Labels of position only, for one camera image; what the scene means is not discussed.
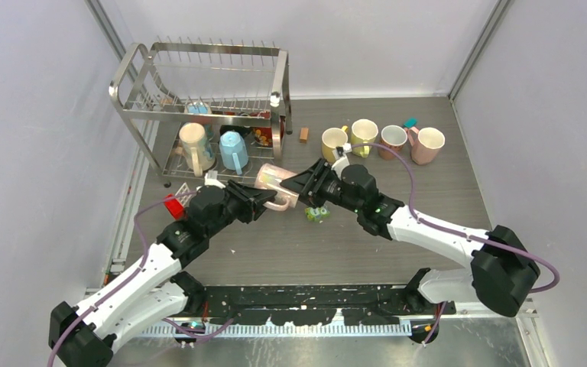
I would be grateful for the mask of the salmon floral mug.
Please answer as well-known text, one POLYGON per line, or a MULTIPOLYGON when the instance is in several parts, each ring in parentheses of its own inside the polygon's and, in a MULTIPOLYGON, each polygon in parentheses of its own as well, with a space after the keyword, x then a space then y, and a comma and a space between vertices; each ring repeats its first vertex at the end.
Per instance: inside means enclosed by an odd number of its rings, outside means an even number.
POLYGON ((394 153, 400 153, 407 142, 407 133, 399 125, 385 126, 380 133, 380 144, 390 148, 394 153))

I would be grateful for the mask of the pale pink marbled mug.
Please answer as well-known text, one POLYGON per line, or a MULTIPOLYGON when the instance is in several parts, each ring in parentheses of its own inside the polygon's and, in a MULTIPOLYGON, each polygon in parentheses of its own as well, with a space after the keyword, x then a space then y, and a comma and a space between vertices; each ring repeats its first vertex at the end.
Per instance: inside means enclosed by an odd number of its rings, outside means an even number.
POLYGON ((298 202, 298 194, 281 186, 281 182, 296 174, 273 164, 263 164, 257 173, 254 187, 263 190, 275 190, 277 192, 273 201, 264 204, 268 209, 283 212, 289 208, 295 208, 298 202))

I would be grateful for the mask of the yellow cup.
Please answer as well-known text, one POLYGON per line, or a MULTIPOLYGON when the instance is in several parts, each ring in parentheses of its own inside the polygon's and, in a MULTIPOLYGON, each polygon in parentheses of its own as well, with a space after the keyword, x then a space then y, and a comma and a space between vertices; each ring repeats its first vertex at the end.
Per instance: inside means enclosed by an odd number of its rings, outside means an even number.
POLYGON ((349 137, 347 134, 348 127, 346 125, 341 128, 328 128, 321 136, 321 152, 322 156, 330 163, 336 162, 336 157, 333 152, 337 147, 342 147, 347 144, 349 137))

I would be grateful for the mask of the light blue mug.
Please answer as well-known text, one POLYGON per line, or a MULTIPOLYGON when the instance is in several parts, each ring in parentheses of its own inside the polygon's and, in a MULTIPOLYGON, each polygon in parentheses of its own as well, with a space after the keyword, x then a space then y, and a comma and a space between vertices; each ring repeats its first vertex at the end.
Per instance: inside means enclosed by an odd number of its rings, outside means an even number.
POLYGON ((220 137, 219 151, 223 166, 242 175, 248 164, 248 151, 244 138, 235 131, 227 131, 220 137))

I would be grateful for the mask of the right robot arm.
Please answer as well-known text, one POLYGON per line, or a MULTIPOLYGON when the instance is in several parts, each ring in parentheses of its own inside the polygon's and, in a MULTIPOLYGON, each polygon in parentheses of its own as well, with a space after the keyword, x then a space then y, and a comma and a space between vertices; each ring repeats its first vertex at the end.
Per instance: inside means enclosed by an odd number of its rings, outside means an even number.
POLYGON ((497 314, 514 317, 540 276, 535 256, 511 229, 471 229, 419 213, 381 193, 376 179, 360 164, 336 173, 321 158, 303 173, 282 180, 281 187, 308 206, 331 202, 355 212, 358 224, 372 235, 418 245, 459 263, 455 271, 421 271, 415 277, 417 286, 405 294, 414 313, 426 313, 443 301, 479 300, 497 314))

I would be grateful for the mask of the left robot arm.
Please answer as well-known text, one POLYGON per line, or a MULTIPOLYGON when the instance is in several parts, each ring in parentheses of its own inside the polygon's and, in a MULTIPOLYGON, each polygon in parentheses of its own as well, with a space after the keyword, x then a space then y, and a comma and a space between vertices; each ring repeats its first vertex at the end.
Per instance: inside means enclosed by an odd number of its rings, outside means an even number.
POLYGON ((47 365, 107 366, 117 351, 148 326, 181 312, 196 316, 205 289, 185 267, 209 248, 210 239, 235 221, 257 220, 277 191, 230 180, 184 194, 185 213, 168 225, 144 254, 117 278, 50 315, 47 365))

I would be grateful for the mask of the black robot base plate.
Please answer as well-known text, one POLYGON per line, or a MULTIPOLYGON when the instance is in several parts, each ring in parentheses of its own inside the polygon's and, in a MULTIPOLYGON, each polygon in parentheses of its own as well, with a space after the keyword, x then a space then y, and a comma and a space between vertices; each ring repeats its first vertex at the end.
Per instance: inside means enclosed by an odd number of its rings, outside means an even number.
POLYGON ((327 325, 341 314, 347 326, 391 325, 396 317, 434 317, 437 306, 403 285, 339 284, 287 286, 208 286, 178 317, 211 323, 232 318, 235 325, 327 325))

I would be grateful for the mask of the lime green mug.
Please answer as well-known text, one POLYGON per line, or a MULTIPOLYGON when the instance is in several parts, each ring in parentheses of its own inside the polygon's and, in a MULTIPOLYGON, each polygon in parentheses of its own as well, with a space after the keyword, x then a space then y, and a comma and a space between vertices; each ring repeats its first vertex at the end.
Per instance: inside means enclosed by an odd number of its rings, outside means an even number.
POLYGON ((359 119, 352 123, 349 143, 352 146, 352 153, 362 158, 370 155, 371 147, 362 146, 365 143, 375 142, 378 136, 378 126, 368 119, 359 119))

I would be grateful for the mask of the pink faceted mug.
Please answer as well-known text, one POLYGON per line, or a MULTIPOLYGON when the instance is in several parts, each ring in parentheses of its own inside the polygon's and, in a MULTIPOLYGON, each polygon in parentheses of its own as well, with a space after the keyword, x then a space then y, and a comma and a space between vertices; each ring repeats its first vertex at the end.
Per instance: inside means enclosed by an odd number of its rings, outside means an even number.
POLYGON ((446 143, 445 135, 437 128, 413 127, 406 131, 411 146, 411 159, 418 165, 431 163, 446 143))

